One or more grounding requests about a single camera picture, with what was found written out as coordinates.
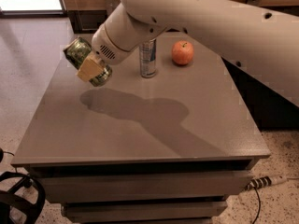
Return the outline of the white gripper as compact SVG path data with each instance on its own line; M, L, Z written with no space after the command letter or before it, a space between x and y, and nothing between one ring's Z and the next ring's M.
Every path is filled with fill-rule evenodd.
M119 64L130 55L130 52L119 49L113 44L104 24L101 24L93 35L92 47L99 56L91 52L77 72L77 76L84 82L102 74L105 68L104 62L112 65Z

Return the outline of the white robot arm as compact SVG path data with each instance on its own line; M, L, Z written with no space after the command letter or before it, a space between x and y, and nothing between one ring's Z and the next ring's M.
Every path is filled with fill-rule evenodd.
M299 105L299 18L230 0L121 0L93 35L108 64L168 29L181 31Z

